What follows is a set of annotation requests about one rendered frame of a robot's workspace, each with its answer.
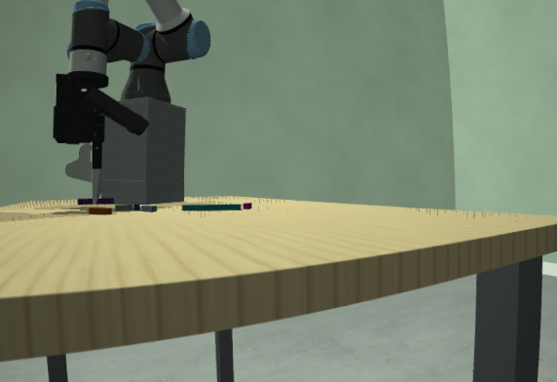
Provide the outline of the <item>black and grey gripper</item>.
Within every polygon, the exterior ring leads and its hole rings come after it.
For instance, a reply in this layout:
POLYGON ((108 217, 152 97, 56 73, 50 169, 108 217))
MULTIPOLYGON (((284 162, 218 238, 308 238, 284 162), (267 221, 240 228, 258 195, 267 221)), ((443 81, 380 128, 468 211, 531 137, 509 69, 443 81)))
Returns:
POLYGON ((87 99, 93 87, 108 87, 108 77, 92 71, 56 75, 53 138, 57 143, 93 143, 93 146, 83 144, 80 147, 79 158, 65 166, 65 173, 69 177, 93 183, 93 205, 96 205, 102 191, 102 142, 106 110, 87 99), (80 88, 87 90, 82 92, 80 88))

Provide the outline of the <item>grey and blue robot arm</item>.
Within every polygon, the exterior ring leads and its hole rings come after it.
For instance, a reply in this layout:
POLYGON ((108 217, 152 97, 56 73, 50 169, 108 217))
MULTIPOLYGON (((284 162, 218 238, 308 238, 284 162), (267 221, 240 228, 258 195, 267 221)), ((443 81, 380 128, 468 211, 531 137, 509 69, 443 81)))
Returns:
MULTIPOLYGON (((206 23, 194 20, 178 0, 144 1, 157 23, 144 22, 134 29, 109 18, 109 0, 76 2, 71 42, 66 50, 68 59, 70 54, 69 72, 106 75, 108 62, 127 60, 130 77, 121 100, 149 96, 171 103, 165 79, 166 63, 204 57, 210 48, 210 32, 206 23)), ((105 116, 132 134, 142 135, 149 125, 140 114, 96 87, 87 99, 106 110, 105 116)))

